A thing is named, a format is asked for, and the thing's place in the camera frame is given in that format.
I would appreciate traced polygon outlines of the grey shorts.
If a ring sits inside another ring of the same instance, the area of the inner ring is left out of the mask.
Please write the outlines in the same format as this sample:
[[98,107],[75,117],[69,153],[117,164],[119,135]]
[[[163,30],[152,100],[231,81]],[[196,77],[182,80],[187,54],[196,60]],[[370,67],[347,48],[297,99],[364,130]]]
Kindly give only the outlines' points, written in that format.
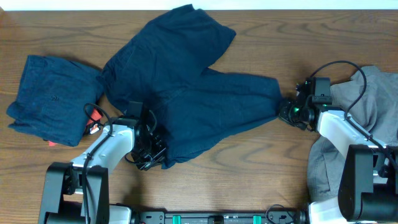
[[[367,87],[349,113],[366,131],[389,146],[397,146],[397,74],[382,72],[376,66],[362,68]],[[363,90],[360,72],[348,82],[330,87],[333,104],[344,110]],[[311,201],[338,195],[345,158],[332,143],[320,136],[308,157],[307,186]]]

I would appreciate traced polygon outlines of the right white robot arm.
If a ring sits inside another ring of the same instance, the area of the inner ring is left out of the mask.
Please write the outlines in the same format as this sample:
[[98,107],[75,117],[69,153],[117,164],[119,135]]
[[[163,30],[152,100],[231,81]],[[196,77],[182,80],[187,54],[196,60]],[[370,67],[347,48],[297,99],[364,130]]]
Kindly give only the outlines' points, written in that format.
[[383,223],[397,221],[397,148],[374,138],[350,114],[332,104],[328,82],[297,85],[279,118],[315,131],[345,158],[338,195],[308,206],[309,223]]

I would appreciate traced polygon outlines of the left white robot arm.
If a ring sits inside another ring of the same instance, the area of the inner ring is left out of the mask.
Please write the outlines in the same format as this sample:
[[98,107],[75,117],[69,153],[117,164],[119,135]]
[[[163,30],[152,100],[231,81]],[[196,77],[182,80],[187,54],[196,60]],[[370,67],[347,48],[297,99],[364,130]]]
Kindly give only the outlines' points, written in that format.
[[127,155],[149,170],[165,159],[166,144],[136,119],[112,118],[99,138],[70,162],[46,171],[39,223],[140,223],[126,205],[110,204],[109,176]]

